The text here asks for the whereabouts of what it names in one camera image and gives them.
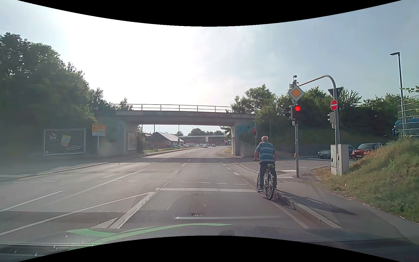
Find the red car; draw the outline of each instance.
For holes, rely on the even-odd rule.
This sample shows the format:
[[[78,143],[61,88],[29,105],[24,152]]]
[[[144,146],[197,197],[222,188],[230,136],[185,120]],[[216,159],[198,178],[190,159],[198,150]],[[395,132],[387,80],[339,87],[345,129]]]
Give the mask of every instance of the red car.
[[[353,159],[360,159],[369,154],[371,151],[374,151],[378,148],[383,146],[381,143],[364,143],[358,146],[357,149],[355,149],[352,152],[352,158]]]

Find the bridge railing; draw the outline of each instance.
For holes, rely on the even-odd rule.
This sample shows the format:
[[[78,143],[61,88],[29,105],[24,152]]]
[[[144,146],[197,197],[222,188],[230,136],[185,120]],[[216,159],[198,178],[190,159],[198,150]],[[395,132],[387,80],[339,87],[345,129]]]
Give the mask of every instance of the bridge railing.
[[[232,113],[230,106],[216,105],[188,105],[188,104],[111,104],[116,110],[151,110],[151,111],[194,111],[194,112],[219,112]]]

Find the windshield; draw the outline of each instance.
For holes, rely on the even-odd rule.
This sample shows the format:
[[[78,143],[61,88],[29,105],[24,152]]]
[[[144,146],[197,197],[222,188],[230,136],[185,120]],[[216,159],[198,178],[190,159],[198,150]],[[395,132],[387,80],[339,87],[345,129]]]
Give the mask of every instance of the windshield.
[[[52,5],[0,0],[0,244],[419,245],[419,1],[214,27]]]

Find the no entry sign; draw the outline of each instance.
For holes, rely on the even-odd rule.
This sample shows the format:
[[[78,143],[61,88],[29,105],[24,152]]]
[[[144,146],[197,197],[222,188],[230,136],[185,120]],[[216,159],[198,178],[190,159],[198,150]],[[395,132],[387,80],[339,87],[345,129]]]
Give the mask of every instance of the no entry sign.
[[[332,111],[335,111],[337,109],[337,100],[332,100],[330,102],[330,108]]]

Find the dark trousers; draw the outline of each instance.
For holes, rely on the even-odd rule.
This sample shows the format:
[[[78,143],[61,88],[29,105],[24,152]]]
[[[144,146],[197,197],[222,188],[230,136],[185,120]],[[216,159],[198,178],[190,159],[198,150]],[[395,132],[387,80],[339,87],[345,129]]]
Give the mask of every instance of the dark trousers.
[[[260,162],[260,188],[263,188],[265,184],[265,173],[266,169],[268,169],[268,164],[273,164],[274,167],[271,167],[271,175],[274,177],[273,185],[277,185],[277,175],[276,175],[276,164],[274,162]]]

